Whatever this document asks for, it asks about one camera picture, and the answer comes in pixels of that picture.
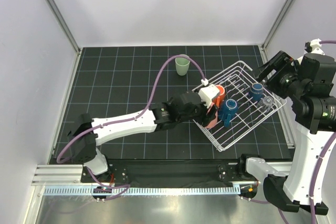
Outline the blue mug cream inside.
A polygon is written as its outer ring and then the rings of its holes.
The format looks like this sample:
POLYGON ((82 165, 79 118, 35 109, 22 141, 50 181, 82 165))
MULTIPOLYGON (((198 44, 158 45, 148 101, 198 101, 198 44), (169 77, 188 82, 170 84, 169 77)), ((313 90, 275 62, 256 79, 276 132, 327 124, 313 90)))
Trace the blue mug cream inside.
POLYGON ((238 111, 238 103, 233 99, 225 100, 218 110, 218 120, 224 127, 229 127, 231 120, 238 111))

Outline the dark blue cup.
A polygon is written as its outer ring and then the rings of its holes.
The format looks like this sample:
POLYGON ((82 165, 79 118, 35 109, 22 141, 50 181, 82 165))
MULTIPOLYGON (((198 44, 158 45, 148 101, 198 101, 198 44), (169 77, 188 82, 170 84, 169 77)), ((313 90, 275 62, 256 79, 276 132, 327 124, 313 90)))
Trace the dark blue cup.
POLYGON ((264 95, 264 86, 261 83, 253 83, 248 91, 248 97, 251 102, 259 102, 264 95))

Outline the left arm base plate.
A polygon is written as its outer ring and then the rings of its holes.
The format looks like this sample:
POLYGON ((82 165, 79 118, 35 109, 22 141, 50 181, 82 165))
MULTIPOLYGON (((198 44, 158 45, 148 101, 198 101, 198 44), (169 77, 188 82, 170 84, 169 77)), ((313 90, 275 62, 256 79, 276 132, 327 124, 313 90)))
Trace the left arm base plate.
MULTIPOLYGON (((129 182, 128 175, 127 175, 127 168, 120 166, 120 165, 117 165, 117 166, 110 165, 107 172, 100 174, 100 175, 96 175, 95 177, 99 182, 106 183, 106 184, 115 183, 117 185, 121 185, 121 184, 127 184, 129 182)), ((82 169, 80 181, 82 183, 94 183, 95 182, 93 178, 91 177, 91 175, 89 174, 86 167, 83 167, 82 169)))

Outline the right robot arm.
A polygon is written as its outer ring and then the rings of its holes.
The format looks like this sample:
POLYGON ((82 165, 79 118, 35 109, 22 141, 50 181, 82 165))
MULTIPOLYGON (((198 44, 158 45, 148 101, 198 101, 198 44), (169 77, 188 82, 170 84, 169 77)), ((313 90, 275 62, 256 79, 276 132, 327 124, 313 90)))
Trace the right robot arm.
POLYGON ((330 93, 335 60, 310 52, 293 59, 280 51, 255 70, 258 82, 277 96, 292 101, 295 113, 296 147, 288 174, 277 171, 259 156, 243 154, 236 165, 242 180, 262 183, 266 200, 286 212, 304 209, 312 216, 325 216, 322 184, 335 146, 335 97, 330 93))

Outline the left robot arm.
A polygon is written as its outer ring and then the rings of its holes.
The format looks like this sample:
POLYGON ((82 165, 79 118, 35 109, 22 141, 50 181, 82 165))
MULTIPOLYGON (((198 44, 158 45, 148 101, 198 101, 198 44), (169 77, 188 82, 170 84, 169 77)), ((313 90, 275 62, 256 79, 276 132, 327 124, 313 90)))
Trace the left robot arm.
POLYGON ((208 126, 216 117, 218 107, 213 101, 218 95, 218 92, 208 94, 200 89, 155 103, 144 111, 113 118, 93 119, 88 113, 82 114, 68 133, 71 159, 89 168, 99 182, 106 182, 111 176, 111 169, 107 158, 98 149, 100 145, 133 134, 170 130, 190 120, 208 126))

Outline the clear faceted glass cup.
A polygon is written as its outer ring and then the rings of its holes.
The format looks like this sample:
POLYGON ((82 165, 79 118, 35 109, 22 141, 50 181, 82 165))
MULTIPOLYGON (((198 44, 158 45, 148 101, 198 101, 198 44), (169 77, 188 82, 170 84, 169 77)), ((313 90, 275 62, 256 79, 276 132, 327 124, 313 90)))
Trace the clear faceted glass cup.
POLYGON ((268 113, 272 108, 273 102, 274 100, 271 96, 265 96, 257 103, 257 108, 262 113, 268 113))

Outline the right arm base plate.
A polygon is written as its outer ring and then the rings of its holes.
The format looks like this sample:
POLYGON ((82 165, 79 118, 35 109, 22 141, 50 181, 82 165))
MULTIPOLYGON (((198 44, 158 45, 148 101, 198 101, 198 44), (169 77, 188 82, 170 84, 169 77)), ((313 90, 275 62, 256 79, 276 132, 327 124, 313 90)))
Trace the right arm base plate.
POLYGON ((220 164, 218 166, 219 179, 222 182, 237 182, 240 181, 240 177, 237 174, 236 164, 220 164))

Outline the orange mug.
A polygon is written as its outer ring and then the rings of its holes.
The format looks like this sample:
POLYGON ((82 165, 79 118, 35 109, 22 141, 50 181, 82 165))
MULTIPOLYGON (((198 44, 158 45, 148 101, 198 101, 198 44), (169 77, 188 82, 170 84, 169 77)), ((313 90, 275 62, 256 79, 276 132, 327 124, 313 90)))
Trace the orange mug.
POLYGON ((225 88, 222 85, 216 85, 219 90, 219 95, 213 99, 213 103, 219 108, 225 98, 225 88))

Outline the pink cup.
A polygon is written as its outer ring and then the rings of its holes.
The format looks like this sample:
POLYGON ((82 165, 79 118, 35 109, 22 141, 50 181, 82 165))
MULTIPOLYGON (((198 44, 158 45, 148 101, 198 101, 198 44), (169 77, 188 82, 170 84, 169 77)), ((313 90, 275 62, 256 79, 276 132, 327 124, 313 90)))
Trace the pink cup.
POLYGON ((218 122, 218 112, 215 113, 214 118, 208 123, 207 126, 204 126, 206 129, 212 129, 218 122))

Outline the pale green tumbler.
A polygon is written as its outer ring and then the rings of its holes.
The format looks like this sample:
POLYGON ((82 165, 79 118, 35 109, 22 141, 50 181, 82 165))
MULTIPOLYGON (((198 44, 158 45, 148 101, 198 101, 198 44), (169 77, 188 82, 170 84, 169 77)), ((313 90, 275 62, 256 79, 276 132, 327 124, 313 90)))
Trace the pale green tumbler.
POLYGON ((190 58, 188 55, 179 55, 175 58, 176 72, 179 76, 185 76, 189 70, 190 58))

